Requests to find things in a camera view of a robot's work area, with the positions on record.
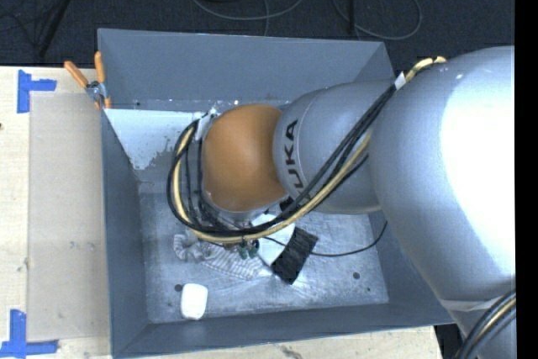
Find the white object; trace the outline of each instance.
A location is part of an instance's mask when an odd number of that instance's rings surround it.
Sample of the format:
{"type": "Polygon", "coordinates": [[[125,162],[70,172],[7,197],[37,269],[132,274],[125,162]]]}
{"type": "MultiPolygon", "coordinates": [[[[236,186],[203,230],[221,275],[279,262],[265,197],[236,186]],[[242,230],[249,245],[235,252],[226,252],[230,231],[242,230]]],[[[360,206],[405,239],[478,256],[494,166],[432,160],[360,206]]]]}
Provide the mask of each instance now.
{"type": "MultiPolygon", "coordinates": [[[[260,216],[252,220],[252,224],[254,226],[257,226],[259,224],[271,221],[275,217],[276,215],[273,214],[261,214],[260,216]]],[[[282,244],[287,244],[292,239],[294,230],[295,223],[291,223],[284,229],[281,229],[272,235],[268,235],[267,238],[273,238],[274,240],[277,240],[282,244]]],[[[258,250],[258,256],[265,262],[266,265],[270,267],[272,263],[282,254],[284,248],[286,247],[284,245],[280,245],[276,242],[268,240],[267,238],[259,239],[260,249],[258,250]]]]}
{"type": "Polygon", "coordinates": [[[200,319],[205,313],[207,303],[208,288],[193,282],[183,286],[181,311],[184,319],[200,319]]]}

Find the bin floor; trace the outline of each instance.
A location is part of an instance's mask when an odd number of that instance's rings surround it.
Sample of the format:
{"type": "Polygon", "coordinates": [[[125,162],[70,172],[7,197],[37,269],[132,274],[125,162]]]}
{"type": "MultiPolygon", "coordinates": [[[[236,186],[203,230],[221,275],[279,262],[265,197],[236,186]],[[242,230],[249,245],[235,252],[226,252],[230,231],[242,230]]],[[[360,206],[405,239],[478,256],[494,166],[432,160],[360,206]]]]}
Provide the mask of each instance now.
{"type": "MultiPolygon", "coordinates": [[[[246,281],[202,263],[181,261],[173,249],[173,240],[185,227],[168,207],[166,183],[141,182],[139,193],[147,311],[152,323],[182,319],[181,293],[176,285],[188,282],[208,288],[204,318],[388,301],[376,247],[344,257],[310,256],[293,285],[268,268],[246,281]]],[[[298,226],[319,237],[314,248],[318,253],[356,250],[374,240],[366,215],[312,212],[300,219],[298,226]]]]}

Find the white block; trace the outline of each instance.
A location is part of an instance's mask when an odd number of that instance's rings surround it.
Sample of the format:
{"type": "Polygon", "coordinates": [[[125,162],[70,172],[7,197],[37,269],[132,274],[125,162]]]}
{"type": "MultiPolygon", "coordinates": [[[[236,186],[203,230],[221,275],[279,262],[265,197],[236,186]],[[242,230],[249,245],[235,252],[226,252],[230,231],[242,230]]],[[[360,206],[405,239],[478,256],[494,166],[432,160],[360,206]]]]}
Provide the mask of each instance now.
{"type": "Polygon", "coordinates": [[[200,319],[205,313],[207,303],[208,288],[192,282],[183,286],[181,311],[184,319],[200,319]]]}

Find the yellow cable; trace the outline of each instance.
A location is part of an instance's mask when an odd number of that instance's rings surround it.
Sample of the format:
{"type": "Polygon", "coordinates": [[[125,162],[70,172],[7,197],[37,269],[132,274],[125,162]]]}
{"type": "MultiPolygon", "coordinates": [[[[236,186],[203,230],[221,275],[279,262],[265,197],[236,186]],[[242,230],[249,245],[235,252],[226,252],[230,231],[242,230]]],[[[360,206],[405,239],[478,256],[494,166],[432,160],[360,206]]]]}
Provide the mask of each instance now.
{"type": "MultiPolygon", "coordinates": [[[[338,184],[340,184],[340,182],[344,179],[345,175],[352,169],[353,164],[356,161],[358,161],[359,158],[366,151],[366,148],[368,147],[368,143],[370,142],[371,135],[372,135],[372,132],[369,130],[366,133],[364,140],[362,140],[362,142],[357,146],[357,148],[355,149],[355,151],[353,152],[349,160],[336,173],[336,175],[323,188],[321,188],[321,190],[319,190],[319,192],[312,199],[310,199],[310,201],[308,201],[302,208],[300,208],[296,213],[294,213],[289,219],[282,221],[280,224],[276,224],[268,228],[267,230],[263,230],[262,232],[259,232],[257,234],[248,234],[248,235],[221,237],[217,235],[206,234],[199,230],[192,229],[193,233],[201,240],[206,240],[209,242],[217,242],[220,244],[237,244],[237,243],[242,242],[243,240],[257,240],[264,236],[272,235],[275,232],[278,232],[279,230],[286,228],[290,224],[295,223],[298,219],[303,217],[312,209],[314,209],[323,199],[325,199],[329,195],[329,193],[331,193],[336,188],[336,186],[338,186],[338,184]]],[[[179,146],[177,154],[179,154],[183,146],[184,145],[179,146]]],[[[176,168],[174,169],[174,176],[172,178],[173,188],[174,188],[174,199],[176,201],[178,213],[181,215],[182,219],[185,219],[190,222],[185,212],[185,208],[183,207],[182,202],[181,202],[180,190],[179,190],[179,185],[177,181],[177,179],[179,178],[180,164],[181,164],[181,161],[179,161],[176,164],[176,168]]]]}
{"type": "MultiPolygon", "coordinates": [[[[431,58],[423,59],[422,61],[419,61],[418,63],[416,63],[409,70],[409,72],[405,75],[405,81],[406,82],[411,81],[421,69],[424,69],[425,67],[431,64],[443,63],[445,61],[446,61],[446,58],[441,57],[441,56],[438,56],[435,59],[431,59],[431,58]]],[[[185,148],[193,132],[194,132],[194,128],[191,128],[185,134],[185,136],[183,136],[182,142],[177,148],[177,153],[176,153],[177,155],[183,150],[183,148],[185,148]]],[[[372,131],[368,130],[364,137],[364,140],[362,140],[362,142],[355,149],[355,151],[353,152],[349,160],[336,173],[336,175],[327,184],[325,184],[325,186],[323,186],[321,190],[319,190],[319,192],[316,193],[316,195],[312,199],[310,199],[302,208],[300,208],[296,213],[294,213],[289,219],[282,221],[280,224],[275,224],[274,226],[266,230],[263,230],[262,232],[259,232],[257,234],[237,235],[237,236],[217,236],[217,235],[206,234],[200,230],[195,230],[193,228],[191,228],[191,230],[200,240],[206,240],[209,242],[216,242],[220,244],[237,244],[237,243],[243,242],[244,240],[257,240],[264,236],[272,235],[275,232],[278,232],[279,230],[282,230],[288,227],[290,224],[295,223],[298,219],[300,219],[305,214],[307,214],[312,209],[314,209],[321,201],[323,201],[323,199],[325,199],[340,184],[340,182],[344,179],[345,175],[353,167],[353,164],[356,163],[356,161],[358,161],[359,158],[366,151],[366,148],[368,147],[368,143],[370,142],[371,135],[372,135],[372,131]]],[[[181,160],[177,161],[177,164],[174,168],[173,177],[172,177],[174,200],[176,201],[177,212],[179,213],[179,215],[181,216],[183,220],[185,220],[186,222],[190,224],[191,220],[188,218],[185,208],[182,205],[179,181],[177,180],[180,176],[180,167],[181,167],[181,160]]]]}
{"type": "Polygon", "coordinates": [[[445,57],[441,57],[440,55],[437,56],[434,59],[432,58],[429,58],[429,59],[423,59],[421,61],[419,61],[418,63],[416,63],[410,70],[409,72],[405,75],[405,81],[406,82],[409,82],[411,81],[414,76],[421,70],[421,69],[424,69],[425,67],[433,64],[433,63],[444,63],[446,61],[446,58],[445,57]]]}

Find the gray robot arm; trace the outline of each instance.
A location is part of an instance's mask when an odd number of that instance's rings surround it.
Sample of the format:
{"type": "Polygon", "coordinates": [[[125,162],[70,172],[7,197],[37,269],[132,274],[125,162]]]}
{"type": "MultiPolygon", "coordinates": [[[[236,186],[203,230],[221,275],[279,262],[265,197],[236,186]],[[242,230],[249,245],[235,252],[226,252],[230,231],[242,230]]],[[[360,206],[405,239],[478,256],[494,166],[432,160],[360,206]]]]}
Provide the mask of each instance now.
{"type": "MultiPolygon", "coordinates": [[[[344,84],[286,107],[273,155],[293,198],[390,85],[344,84]]],[[[390,97],[369,130],[368,159],[318,210],[381,209],[468,335],[491,303],[514,290],[514,47],[433,65],[390,97]]],[[[514,357],[515,319],[482,354],[514,357]]]]}

